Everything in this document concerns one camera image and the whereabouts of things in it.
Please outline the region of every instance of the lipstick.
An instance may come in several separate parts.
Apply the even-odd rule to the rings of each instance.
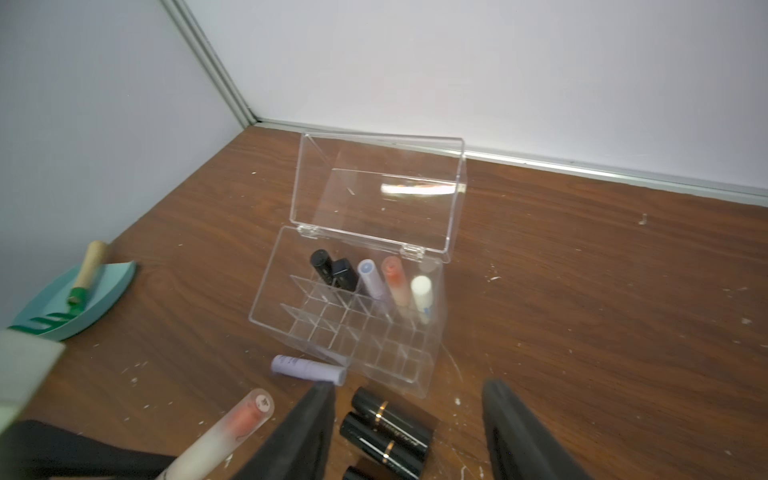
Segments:
[[[348,467],[341,480],[373,480],[355,467]]]
[[[315,250],[310,256],[310,263],[314,267],[315,271],[320,278],[323,279],[327,285],[333,285],[333,275],[331,273],[331,266],[333,261],[331,256],[325,250]]]
[[[337,287],[350,292],[355,291],[355,288],[357,288],[358,276],[349,260],[346,258],[335,260],[331,266],[331,270]]]
[[[424,462],[406,447],[381,432],[374,432],[365,419],[355,413],[344,417],[339,433],[368,456],[406,480],[418,480]]]
[[[432,432],[423,424],[400,412],[386,400],[360,387],[352,397],[352,407],[375,430],[382,430],[424,460],[432,441]]]

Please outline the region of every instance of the clear acrylic organizer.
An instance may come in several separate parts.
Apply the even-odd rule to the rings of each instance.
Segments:
[[[290,220],[272,250],[250,321],[280,342],[347,366],[397,391],[426,396],[447,320],[443,268],[466,191],[460,138],[308,132],[302,135]],[[310,256],[326,250],[357,268],[391,255],[406,278],[426,275],[429,317],[413,300],[325,284]]]

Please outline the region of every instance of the wooden table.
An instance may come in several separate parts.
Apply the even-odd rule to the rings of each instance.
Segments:
[[[245,130],[120,235],[132,285],[67,340],[25,417],[177,455],[259,386],[276,421],[209,477],[259,448],[310,386],[270,374],[296,352],[247,321],[298,143]],[[768,209],[479,161],[468,175],[445,348],[427,398],[407,398],[439,420],[422,477],[492,477],[480,392],[498,377],[595,478],[768,478]],[[338,419],[367,383],[337,389]],[[360,455],[334,435],[326,478]]]

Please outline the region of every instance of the lipstick cap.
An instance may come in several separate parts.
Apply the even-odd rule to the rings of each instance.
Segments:
[[[355,288],[357,288],[358,277],[349,260],[342,258],[334,261],[331,270],[337,287],[349,290],[350,292],[355,291]]]
[[[346,472],[344,472],[342,480],[373,480],[373,478],[362,473],[355,467],[349,467]]]
[[[327,285],[333,285],[331,256],[325,250],[315,250],[310,256],[310,263]]]

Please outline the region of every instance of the acrylic lid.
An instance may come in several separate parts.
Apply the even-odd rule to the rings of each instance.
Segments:
[[[447,263],[466,181],[461,138],[307,132],[290,220],[308,237]]]

